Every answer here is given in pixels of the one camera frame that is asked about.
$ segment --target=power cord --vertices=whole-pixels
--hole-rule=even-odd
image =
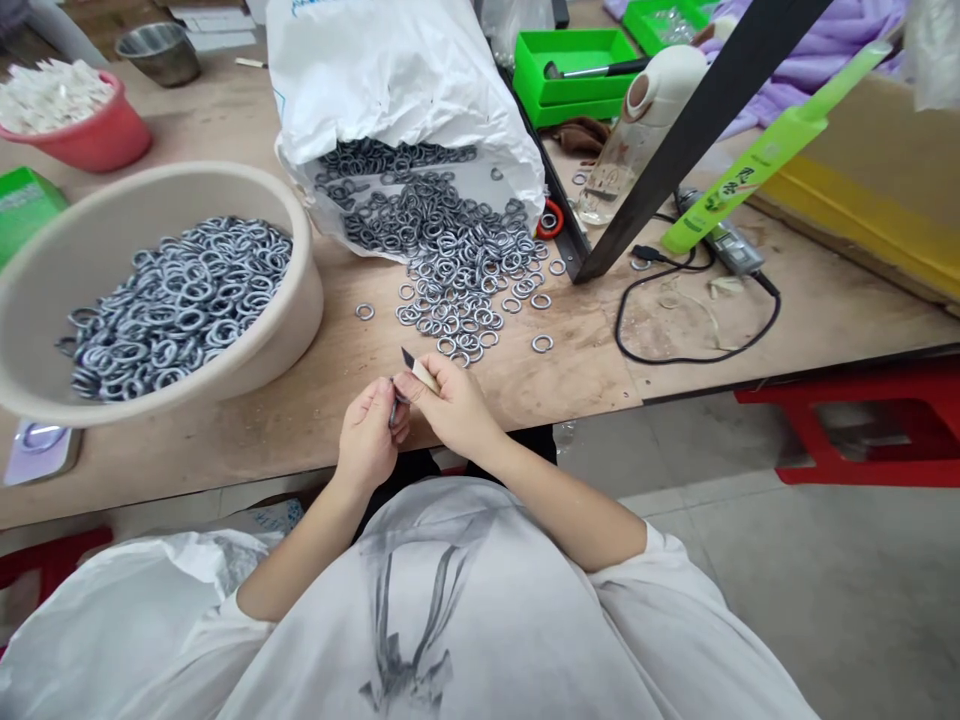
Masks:
[[[675,223],[676,218],[672,218],[669,215],[663,213],[654,213],[653,215],[658,220],[663,220],[664,222]],[[712,358],[688,358],[688,357],[676,357],[669,358],[667,360],[654,360],[652,358],[644,358],[639,355],[635,355],[627,349],[627,346],[623,342],[622,331],[623,331],[623,315],[627,307],[627,299],[630,296],[630,293],[641,285],[651,282],[652,280],[658,280],[659,278],[666,277],[667,275],[672,275],[673,273],[688,271],[690,273],[701,273],[706,270],[709,270],[713,267],[713,264],[716,262],[716,255],[713,253],[710,245],[706,245],[707,253],[710,256],[710,259],[704,265],[694,265],[693,262],[697,257],[697,246],[694,245],[693,249],[690,250],[690,254],[687,256],[687,259],[683,262],[677,262],[668,258],[666,255],[661,253],[656,248],[652,248],[649,245],[635,245],[631,250],[631,253],[640,260],[649,260],[650,262],[659,262],[670,267],[666,270],[663,270],[653,275],[648,275],[647,277],[640,278],[636,280],[623,291],[623,296],[620,298],[620,308],[617,310],[617,324],[614,329],[614,338],[617,341],[617,347],[620,348],[620,352],[626,355],[628,358],[634,362],[643,363],[644,365],[673,365],[675,363],[689,363],[694,365],[710,365],[712,363],[722,362],[723,360],[728,360],[734,355],[739,355],[740,353],[749,350],[758,342],[760,342],[764,335],[770,332],[770,328],[773,327],[773,324],[777,321],[777,318],[780,317],[780,306],[782,301],[780,299],[780,291],[777,289],[766,275],[763,274],[760,270],[757,270],[755,273],[751,273],[750,277],[756,280],[760,287],[767,291],[770,297],[773,298],[773,313],[770,315],[770,319],[767,321],[767,324],[761,328],[760,332],[754,335],[750,340],[744,343],[741,347],[738,347],[736,350],[730,350],[723,355],[718,355]]]

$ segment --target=red plastic stool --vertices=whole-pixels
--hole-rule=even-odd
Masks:
[[[787,485],[960,487],[960,355],[735,395],[741,403],[779,405],[816,462],[816,467],[777,468]],[[865,462],[847,460],[815,411],[817,405],[842,402],[884,403],[910,444],[872,448]]]
[[[77,569],[77,563],[84,553],[111,542],[113,531],[108,527],[100,527],[4,555],[0,557],[0,589],[10,587],[24,573],[39,570],[39,607]],[[6,649],[5,646],[0,647],[0,657],[3,657]]]

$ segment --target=wooden workbench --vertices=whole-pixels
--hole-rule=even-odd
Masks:
[[[279,122],[266,71],[219,57],[206,62],[200,80],[177,90],[160,90],[129,65],[119,66],[117,74],[153,130],[154,147],[145,158],[120,173],[94,176],[4,144],[0,173],[29,164],[71,201],[118,177],[182,160],[232,160],[287,179],[273,151]],[[554,157],[569,183],[575,161],[558,151]],[[573,186],[568,190],[572,194]],[[960,341],[960,323],[780,223],[750,209],[739,210],[733,220],[761,246],[767,274],[784,296],[779,322],[756,348],[717,365],[634,364],[620,354],[611,332],[621,293],[637,277],[626,258],[587,286],[573,287],[566,276],[547,274],[553,306],[507,316],[500,344],[475,366],[500,422],[509,429],[554,423],[636,407],[645,399]],[[640,240],[655,242],[662,231],[651,223]],[[324,318],[293,369],[244,397],[87,431],[70,473],[0,490],[0,528],[334,464],[347,403],[372,378],[402,369],[400,345],[417,354],[433,349],[435,341],[394,317],[397,288],[405,281],[401,266],[358,258],[319,236],[315,258],[324,284]],[[715,274],[682,277],[678,287],[709,302],[705,282]],[[655,282],[635,294],[626,332],[630,346],[654,357],[709,355],[704,311],[690,302],[667,310],[660,293]],[[362,302],[377,309],[369,322],[354,316]],[[735,345],[763,325],[771,305],[759,288],[748,286],[711,307],[724,342]],[[556,343],[545,355],[530,348],[541,332]],[[15,423],[0,411],[0,467],[6,465]],[[418,419],[408,447],[434,444]]]

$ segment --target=hand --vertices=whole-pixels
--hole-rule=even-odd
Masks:
[[[444,445],[479,464],[479,458],[506,437],[487,409],[480,384],[472,373],[438,353],[419,360],[436,378],[440,396],[409,371],[394,378],[397,390],[420,408]]]
[[[397,446],[410,434],[410,411],[397,406],[393,383],[377,378],[350,403],[340,432],[340,460],[333,481],[372,493],[397,464]]]

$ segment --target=green box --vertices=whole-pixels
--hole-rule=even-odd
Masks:
[[[635,74],[547,80],[544,68],[553,61],[561,72],[571,72],[636,59],[630,40],[619,29],[522,32],[517,35],[513,88],[518,93],[522,88],[538,105],[623,101]]]
[[[627,5],[623,26],[637,41],[647,55],[653,57],[670,45],[687,45],[689,41],[669,41],[664,34],[669,31],[670,20],[658,14],[676,10],[690,24],[694,32],[700,32],[710,24],[710,18],[701,9],[706,0],[637,0]]]
[[[67,206],[56,186],[28,167],[0,177],[0,271]]]
[[[594,100],[593,102],[567,103],[565,105],[541,105],[526,95],[525,89],[515,88],[517,97],[523,103],[523,108],[530,118],[530,123],[538,130],[551,125],[560,125],[565,120],[580,115],[609,120],[620,115],[623,98],[609,100]]]

